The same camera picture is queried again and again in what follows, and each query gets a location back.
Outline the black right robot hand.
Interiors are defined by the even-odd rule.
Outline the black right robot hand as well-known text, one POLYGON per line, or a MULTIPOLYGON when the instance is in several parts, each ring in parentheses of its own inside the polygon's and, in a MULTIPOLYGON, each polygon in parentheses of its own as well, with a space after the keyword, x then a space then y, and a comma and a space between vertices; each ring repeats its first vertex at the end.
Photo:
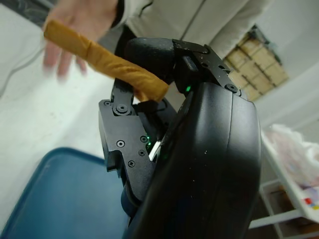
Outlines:
POLYGON ((258 197, 261 130, 255 105, 207 45, 135 38, 125 58, 174 82, 185 100, 133 105, 116 79, 99 103, 105 164, 124 186, 125 239, 241 239, 258 197))

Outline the person's bare hand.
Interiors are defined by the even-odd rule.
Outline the person's bare hand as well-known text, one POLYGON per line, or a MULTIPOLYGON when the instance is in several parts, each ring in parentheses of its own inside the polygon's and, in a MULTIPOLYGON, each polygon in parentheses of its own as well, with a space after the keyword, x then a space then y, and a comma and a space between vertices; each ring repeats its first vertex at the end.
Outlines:
MULTIPOLYGON (((117 0, 60 0, 49 12, 44 28, 56 20, 92 41, 98 41, 112 26, 117 15, 117 0)), ((73 54, 46 42, 43 65, 56 70, 58 78, 65 80, 73 61, 73 54)))

